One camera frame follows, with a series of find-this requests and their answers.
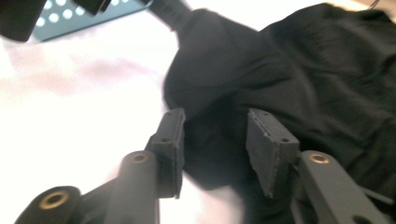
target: black fabric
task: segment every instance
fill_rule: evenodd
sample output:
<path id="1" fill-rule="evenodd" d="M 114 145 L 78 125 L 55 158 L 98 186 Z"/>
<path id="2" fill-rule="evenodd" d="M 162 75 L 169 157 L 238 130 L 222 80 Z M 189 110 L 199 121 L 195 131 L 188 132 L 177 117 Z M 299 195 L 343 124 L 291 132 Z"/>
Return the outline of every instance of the black fabric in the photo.
<path id="1" fill-rule="evenodd" d="M 301 150 L 329 153 L 364 187 L 396 193 L 396 25 L 386 14 L 320 4 L 257 32 L 197 10 L 178 34 L 164 99 L 186 112 L 185 170 L 206 189 L 234 186 L 251 211 L 245 223 L 270 220 L 263 211 L 292 222 L 287 203 L 274 210 L 256 190 L 251 107 L 274 114 Z"/>

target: black garment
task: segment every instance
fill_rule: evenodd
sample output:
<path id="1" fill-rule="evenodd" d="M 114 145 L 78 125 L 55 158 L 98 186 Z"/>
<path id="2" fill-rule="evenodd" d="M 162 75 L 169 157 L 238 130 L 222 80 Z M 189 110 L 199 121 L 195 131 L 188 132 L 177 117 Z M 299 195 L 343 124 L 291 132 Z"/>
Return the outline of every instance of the black garment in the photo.
<path id="1" fill-rule="evenodd" d="M 321 4 L 257 32 L 196 10 L 178 35 L 164 99 L 186 111 L 185 170 L 206 189 L 233 185 L 252 209 L 246 223 L 288 213 L 256 190 L 251 107 L 274 114 L 301 150 L 329 153 L 359 184 L 396 193 L 396 25 L 383 12 Z"/>

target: white surface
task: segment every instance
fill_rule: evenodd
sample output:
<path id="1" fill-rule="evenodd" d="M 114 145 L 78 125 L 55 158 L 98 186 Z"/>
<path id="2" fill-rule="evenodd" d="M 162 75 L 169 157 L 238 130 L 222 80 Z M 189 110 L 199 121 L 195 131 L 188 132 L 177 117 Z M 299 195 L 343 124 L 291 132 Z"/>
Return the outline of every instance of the white surface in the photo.
<path id="1" fill-rule="evenodd" d="M 187 3 L 260 30 L 319 2 Z M 2 39 L 0 223 L 52 187 L 102 185 L 124 155 L 142 150 L 166 111 L 162 81 L 176 52 L 175 34 L 148 12 L 43 44 Z M 164 224 L 237 224 L 243 212 L 230 189 L 203 191 L 188 178 L 180 200 L 161 203 Z"/>

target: white dot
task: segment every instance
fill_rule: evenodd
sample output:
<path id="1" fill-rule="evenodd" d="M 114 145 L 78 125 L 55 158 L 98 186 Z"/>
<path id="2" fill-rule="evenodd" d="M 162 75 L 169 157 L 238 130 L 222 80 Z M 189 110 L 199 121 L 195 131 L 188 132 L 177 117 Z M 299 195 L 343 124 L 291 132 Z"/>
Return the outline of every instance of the white dot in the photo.
<path id="1" fill-rule="evenodd" d="M 56 4 L 58 4 L 58 6 L 62 7 L 64 6 L 64 4 L 66 4 L 66 0 L 56 0 Z"/>
<path id="2" fill-rule="evenodd" d="M 47 1 L 46 5 L 44 5 L 44 9 L 48 10 L 50 8 L 52 8 L 52 2 L 51 1 Z"/>
<path id="3" fill-rule="evenodd" d="M 59 20 L 59 15 L 56 13 L 52 13 L 49 15 L 49 21 L 55 23 Z"/>
<path id="4" fill-rule="evenodd" d="M 70 18 L 72 18 L 73 12 L 72 12 L 72 10 L 67 9 L 67 10 L 64 11 L 64 14 L 63 14 L 63 15 L 64 15 L 64 18 L 65 18 L 65 19 L 69 20 Z"/>
<path id="5" fill-rule="evenodd" d="M 35 23 L 36 26 L 42 27 L 46 24 L 46 20 L 44 18 L 40 17 L 38 18 L 37 22 Z"/>
<path id="6" fill-rule="evenodd" d="M 112 0 L 111 5 L 116 6 L 119 4 L 119 2 L 120 2 L 120 0 Z"/>
<path id="7" fill-rule="evenodd" d="M 84 15 L 84 13 L 85 13 L 84 8 L 82 8 L 82 7 L 76 8 L 76 14 L 78 14 L 79 16 Z"/>

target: white table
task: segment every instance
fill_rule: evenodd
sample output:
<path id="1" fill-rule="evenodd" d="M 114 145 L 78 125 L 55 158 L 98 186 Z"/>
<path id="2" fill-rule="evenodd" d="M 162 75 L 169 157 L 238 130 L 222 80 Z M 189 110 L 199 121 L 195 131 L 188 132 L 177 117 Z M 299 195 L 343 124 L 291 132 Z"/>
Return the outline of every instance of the white table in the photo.
<path id="1" fill-rule="evenodd" d="M 260 30 L 320 2 L 187 4 Z M 41 44 L 1 39 L 0 223 L 13 223 L 52 187 L 86 193 L 102 185 L 117 175 L 124 155 L 143 150 L 166 111 L 162 81 L 176 52 L 175 34 L 149 12 Z M 204 191 L 186 175 L 181 199 L 161 200 L 164 224 L 237 224 L 242 213 L 230 189 Z"/>

